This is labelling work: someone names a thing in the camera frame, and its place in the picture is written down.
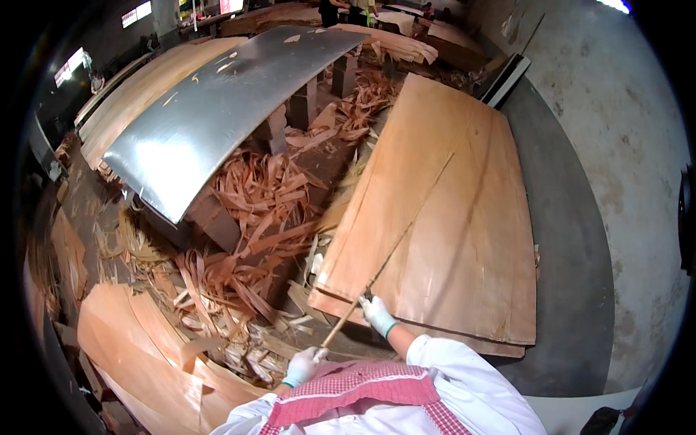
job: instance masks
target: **metal sheet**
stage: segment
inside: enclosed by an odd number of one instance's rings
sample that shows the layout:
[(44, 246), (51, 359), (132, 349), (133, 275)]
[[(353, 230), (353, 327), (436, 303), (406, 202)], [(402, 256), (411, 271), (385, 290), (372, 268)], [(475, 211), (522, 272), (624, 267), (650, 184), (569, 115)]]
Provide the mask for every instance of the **metal sheet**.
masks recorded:
[[(315, 31), (276, 27), (210, 61), (131, 122), (102, 160), (178, 223), (206, 181), (273, 110), (366, 38)], [(283, 42), (294, 35), (299, 41)]]

